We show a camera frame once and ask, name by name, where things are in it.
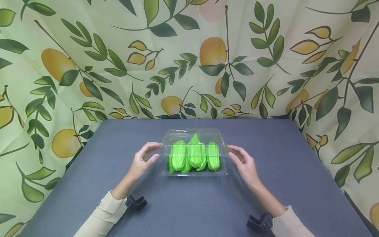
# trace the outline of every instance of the black clamp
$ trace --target black clamp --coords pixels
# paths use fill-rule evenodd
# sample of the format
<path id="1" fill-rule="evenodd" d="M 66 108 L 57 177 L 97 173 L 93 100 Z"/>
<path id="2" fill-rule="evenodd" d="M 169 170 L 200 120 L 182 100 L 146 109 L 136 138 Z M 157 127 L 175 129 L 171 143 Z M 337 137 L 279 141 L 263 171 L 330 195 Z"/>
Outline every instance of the black clamp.
<path id="1" fill-rule="evenodd" d="M 250 216 L 246 226 L 258 234 L 268 232 L 273 227 L 273 216 L 270 213 L 265 213 L 260 220 Z"/>
<path id="2" fill-rule="evenodd" d="M 144 197 L 140 197 L 137 201 L 132 196 L 128 196 L 126 199 L 126 206 L 132 210 L 139 211 L 147 205 L 147 201 Z"/>

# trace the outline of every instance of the cream sleeve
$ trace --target cream sleeve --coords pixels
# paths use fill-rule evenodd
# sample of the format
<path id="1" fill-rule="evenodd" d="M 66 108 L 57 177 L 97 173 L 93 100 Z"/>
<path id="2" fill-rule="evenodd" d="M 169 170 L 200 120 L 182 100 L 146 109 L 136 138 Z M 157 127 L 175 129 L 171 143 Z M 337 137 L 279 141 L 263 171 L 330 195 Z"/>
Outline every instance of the cream sleeve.
<path id="1" fill-rule="evenodd" d="M 109 191 L 74 237 L 105 237 L 125 213 L 125 203 L 126 199 L 116 200 Z"/>
<path id="2" fill-rule="evenodd" d="M 273 218 L 272 232 L 276 237 L 315 237 L 301 222 L 291 206 L 285 213 Z"/>

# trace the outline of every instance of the yellow leaf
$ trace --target yellow leaf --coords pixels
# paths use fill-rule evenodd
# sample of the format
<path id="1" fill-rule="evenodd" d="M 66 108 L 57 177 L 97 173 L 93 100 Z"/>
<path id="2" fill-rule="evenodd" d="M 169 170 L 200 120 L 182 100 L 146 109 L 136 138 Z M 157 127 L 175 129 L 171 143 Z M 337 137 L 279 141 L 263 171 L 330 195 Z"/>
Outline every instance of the yellow leaf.
<path id="1" fill-rule="evenodd" d="M 349 55 L 346 57 L 345 61 L 344 61 L 343 64 L 341 65 L 341 67 L 340 67 L 340 71 L 341 71 L 341 74 L 342 74 L 342 75 L 345 74 L 345 73 L 351 68 L 351 66 L 353 66 L 354 59 L 355 59 L 355 57 L 356 57 L 357 54 L 358 54 L 359 44 L 360 44 L 360 39 L 359 39 L 358 42 L 353 46 L 352 51 L 349 53 Z"/>
<path id="2" fill-rule="evenodd" d="M 120 113 L 126 114 L 126 111 L 123 108 L 113 108 L 113 109 L 117 110 Z"/>
<path id="3" fill-rule="evenodd" d="M 307 133 L 305 134 L 305 136 L 307 137 L 308 144 L 313 149 L 318 144 L 318 142 L 315 139 L 313 139 L 311 136 L 309 136 Z"/>
<path id="4" fill-rule="evenodd" d="M 235 110 L 238 110 L 238 111 L 241 110 L 241 106 L 240 105 L 230 105 L 230 106 L 232 106 Z"/>
<path id="5" fill-rule="evenodd" d="M 140 40 L 136 40 L 136 41 L 133 41 L 128 48 L 136 48 L 138 50 L 141 50 L 141 51 L 144 51 L 147 49 L 146 45 L 140 41 Z"/>
<path id="6" fill-rule="evenodd" d="M 330 27 L 327 25 L 324 25 L 324 26 L 314 28 L 313 30 L 308 31 L 305 34 L 314 34 L 320 39 L 327 39 L 330 37 L 331 33 L 332 33 L 332 30 L 330 29 Z"/>
<path id="7" fill-rule="evenodd" d="M 155 59 L 152 59 L 146 63 L 145 71 L 152 69 L 155 65 Z"/>
<path id="8" fill-rule="evenodd" d="M 234 111 L 231 110 L 231 109 L 229 109 L 229 108 L 224 109 L 224 110 L 222 111 L 222 113 L 225 114 L 225 115 L 227 115 L 227 116 L 232 116 L 232 115 L 235 114 Z"/>
<path id="9" fill-rule="evenodd" d="M 128 58 L 128 63 L 141 65 L 145 62 L 146 56 L 140 53 L 131 53 Z"/>
<path id="10" fill-rule="evenodd" d="M 299 54 L 307 55 L 313 53 L 318 48 L 320 48 L 320 45 L 317 42 L 311 39 L 306 39 L 292 46 L 290 50 Z"/>
<path id="11" fill-rule="evenodd" d="M 117 119 L 123 119 L 124 118 L 124 116 L 120 115 L 117 112 L 112 112 L 109 115 L 112 116 L 112 117 L 114 117 L 114 118 L 117 118 Z"/>
<path id="12" fill-rule="evenodd" d="M 326 50 L 313 54 L 312 56 L 307 58 L 302 64 L 313 63 L 314 61 L 319 60 L 325 54 L 325 52 Z"/>

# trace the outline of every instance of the gray tablecloth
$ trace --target gray tablecloth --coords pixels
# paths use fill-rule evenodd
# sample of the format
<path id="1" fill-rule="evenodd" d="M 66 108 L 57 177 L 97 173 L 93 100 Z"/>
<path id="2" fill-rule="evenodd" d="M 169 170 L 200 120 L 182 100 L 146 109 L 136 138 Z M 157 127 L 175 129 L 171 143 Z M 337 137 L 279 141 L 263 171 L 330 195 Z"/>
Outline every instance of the gray tablecloth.
<path id="1" fill-rule="evenodd" d="M 255 158 L 262 182 L 292 205 L 317 237 L 371 236 L 290 120 L 170 119 L 106 120 L 43 203 L 21 237 L 71 237 L 99 201 L 128 171 L 133 155 L 168 129 L 218 128 L 228 144 Z M 162 177 L 157 161 L 133 187 L 148 205 L 127 211 L 109 237 L 259 236 L 246 227 L 263 213 L 235 165 L 223 177 Z"/>

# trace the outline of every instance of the clear plastic container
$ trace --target clear plastic container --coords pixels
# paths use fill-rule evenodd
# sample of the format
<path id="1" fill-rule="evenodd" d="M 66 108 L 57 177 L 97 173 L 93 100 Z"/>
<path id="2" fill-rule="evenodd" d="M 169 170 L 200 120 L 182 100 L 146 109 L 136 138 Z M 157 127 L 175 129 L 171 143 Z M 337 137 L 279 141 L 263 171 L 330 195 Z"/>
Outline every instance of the clear plastic container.
<path id="1" fill-rule="evenodd" d="M 199 143 L 191 144 L 191 138 L 194 135 L 197 135 Z M 182 145 L 182 149 L 173 149 L 176 144 Z M 208 165 L 208 158 L 216 159 L 216 153 L 218 149 L 218 158 L 220 161 L 220 166 L 217 170 L 211 170 Z M 162 142 L 162 148 L 160 149 L 160 160 L 162 163 L 162 175 L 164 176 L 221 176 L 227 175 L 228 170 L 226 167 L 226 157 L 228 151 L 225 145 L 224 140 L 218 129 L 171 129 L 168 130 L 166 136 Z M 169 157 L 171 159 L 177 159 L 181 161 L 181 157 L 185 159 L 190 159 L 190 157 L 200 156 L 203 158 L 207 157 L 207 165 L 201 171 L 196 171 L 196 168 L 191 168 L 189 172 L 175 171 L 170 172 L 169 170 Z"/>

